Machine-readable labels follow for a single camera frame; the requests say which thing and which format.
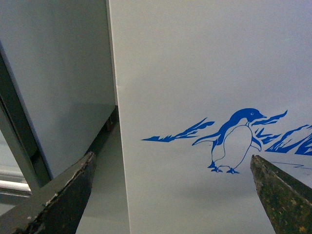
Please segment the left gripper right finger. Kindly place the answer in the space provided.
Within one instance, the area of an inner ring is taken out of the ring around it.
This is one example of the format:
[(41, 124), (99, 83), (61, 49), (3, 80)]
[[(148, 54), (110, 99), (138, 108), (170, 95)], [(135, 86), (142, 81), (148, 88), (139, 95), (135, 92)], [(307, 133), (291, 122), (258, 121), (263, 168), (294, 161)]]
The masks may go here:
[(312, 189), (259, 155), (251, 157), (257, 195), (277, 234), (312, 232)]

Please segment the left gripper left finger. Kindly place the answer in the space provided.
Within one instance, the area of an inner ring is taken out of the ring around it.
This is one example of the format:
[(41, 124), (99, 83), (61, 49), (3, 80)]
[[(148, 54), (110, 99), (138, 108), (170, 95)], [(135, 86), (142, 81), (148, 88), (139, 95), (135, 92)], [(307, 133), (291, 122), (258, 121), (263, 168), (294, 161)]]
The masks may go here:
[(92, 192), (96, 155), (87, 153), (0, 217), (2, 234), (74, 234)]

